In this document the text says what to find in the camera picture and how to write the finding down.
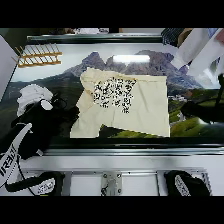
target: cream t-shirt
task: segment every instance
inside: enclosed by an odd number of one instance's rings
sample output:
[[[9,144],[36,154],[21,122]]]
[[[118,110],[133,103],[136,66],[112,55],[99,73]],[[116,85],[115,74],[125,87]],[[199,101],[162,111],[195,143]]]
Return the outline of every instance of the cream t-shirt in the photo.
[[[71,138],[95,138],[102,124],[124,130],[170,136],[165,76],[123,75],[87,68],[77,102],[79,119]]]

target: black border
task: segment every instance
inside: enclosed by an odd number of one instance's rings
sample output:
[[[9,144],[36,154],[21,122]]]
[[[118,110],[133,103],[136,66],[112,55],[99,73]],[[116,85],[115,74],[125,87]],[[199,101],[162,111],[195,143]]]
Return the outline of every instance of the black border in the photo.
[[[26,45],[32,44],[95,44],[95,43],[162,43],[160,34],[107,34],[107,35],[43,35],[27,37]],[[174,138],[62,138],[53,137],[49,149],[172,149],[172,148],[220,148],[224,139],[207,137]]]

